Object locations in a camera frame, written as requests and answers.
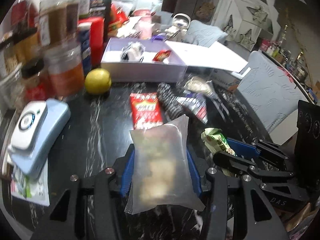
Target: open box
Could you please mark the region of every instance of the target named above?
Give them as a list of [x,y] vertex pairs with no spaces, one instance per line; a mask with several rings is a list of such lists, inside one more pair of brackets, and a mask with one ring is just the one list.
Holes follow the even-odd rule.
[[[122,48],[130,41],[138,41],[146,47],[142,63],[120,60]],[[152,61],[163,49],[171,48],[162,41],[111,38],[102,56],[101,67],[110,72],[113,82],[178,82],[187,66],[174,51],[163,62]]]

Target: red snack packet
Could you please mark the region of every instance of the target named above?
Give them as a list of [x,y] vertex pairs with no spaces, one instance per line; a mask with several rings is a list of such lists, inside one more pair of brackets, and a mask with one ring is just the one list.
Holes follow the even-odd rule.
[[131,94],[134,129],[149,129],[163,125],[157,93]]
[[153,58],[153,61],[164,61],[167,57],[169,57],[171,54],[171,50],[161,50],[159,51],[155,57]]

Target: yellow fruit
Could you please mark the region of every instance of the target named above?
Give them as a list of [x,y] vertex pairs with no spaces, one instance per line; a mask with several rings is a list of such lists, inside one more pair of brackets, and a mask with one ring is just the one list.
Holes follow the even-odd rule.
[[84,86],[89,94],[101,95],[111,87],[110,73],[103,68],[96,68],[87,74]]

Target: black marble table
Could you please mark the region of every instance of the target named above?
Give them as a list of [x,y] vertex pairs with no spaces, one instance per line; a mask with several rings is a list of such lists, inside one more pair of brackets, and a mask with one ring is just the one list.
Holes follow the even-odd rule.
[[[155,92],[155,83],[113,84],[110,93],[92,97],[83,95],[68,101],[71,118],[54,143],[48,156],[50,203],[54,203],[69,182],[70,176],[80,178],[96,175],[124,156],[132,143],[133,129],[129,102],[130,93]],[[189,122],[188,143],[198,157],[209,165],[210,152],[200,134],[207,127],[220,128],[226,137],[251,143],[258,139],[271,141],[267,131],[247,101],[239,92],[228,93],[215,87],[219,108],[207,99],[208,123]],[[6,210],[22,225],[34,231],[46,207],[20,200],[10,195],[10,184],[2,183]],[[198,239],[202,217],[197,211],[180,206],[163,205],[141,215],[124,213],[126,199],[116,199],[116,206],[125,239]],[[93,198],[88,199],[90,227],[94,225]]]

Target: screw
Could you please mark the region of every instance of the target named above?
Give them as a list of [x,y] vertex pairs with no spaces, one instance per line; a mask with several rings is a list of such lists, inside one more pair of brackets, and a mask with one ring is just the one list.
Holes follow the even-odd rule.
[[244,179],[244,181],[251,181],[251,176],[250,175],[243,175],[242,177]]
[[78,175],[72,175],[72,176],[70,177],[70,180],[71,180],[71,181],[77,181],[78,179],[79,179]]
[[106,174],[112,174],[112,173],[115,172],[115,170],[113,168],[111,168],[111,167],[110,168],[106,168],[104,171],[105,171]]
[[209,169],[208,169],[208,172],[209,172],[210,174],[216,174],[216,173],[217,173],[217,169],[216,169],[216,168],[209,168]]
[[261,183],[261,184],[260,184],[260,187],[261,187],[262,189],[266,189],[266,188],[267,188],[267,185],[266,185],[265,183]]

